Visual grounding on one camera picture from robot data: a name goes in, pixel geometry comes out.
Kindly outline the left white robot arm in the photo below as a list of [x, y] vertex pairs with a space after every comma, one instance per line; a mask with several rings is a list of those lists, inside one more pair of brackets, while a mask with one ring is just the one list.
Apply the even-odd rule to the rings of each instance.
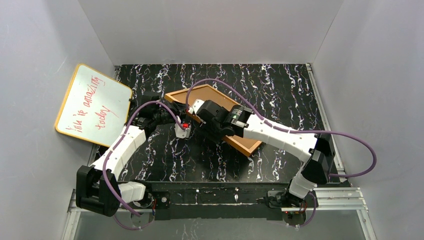
[[124, 207], [139, 216], [129, 204], [144, 200], [148, 187], [139, 181], [118, 182], [119, 174], [157, 126], [173, 124], [176, 137], [187, 138], [191, 127], [183, 122], [186, 115], [184, 103], [161, 102], [156, 96], [147, 97], [131, 113], [121, 133], [104, 154], [91, 165], [78, 169], [76, 206], [107, 217], [114, 216], [120, 207]]

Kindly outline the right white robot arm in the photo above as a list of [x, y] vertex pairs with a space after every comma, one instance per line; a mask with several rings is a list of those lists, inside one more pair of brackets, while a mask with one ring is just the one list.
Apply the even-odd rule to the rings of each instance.
[[194, 103], [191, 108], [201, 121], [202, 131], [215, 141], [224, 136], [257, 140], [282, 149], [302, 162], [285, 192], [272, 197], [270, 206], [299, 206], [317, 185], [328, 183], [335, 157], [330, 134], [292, 133], [289, 127], [261, 120], [252, 109], [242, 105], [227, 110], [207, 100]]

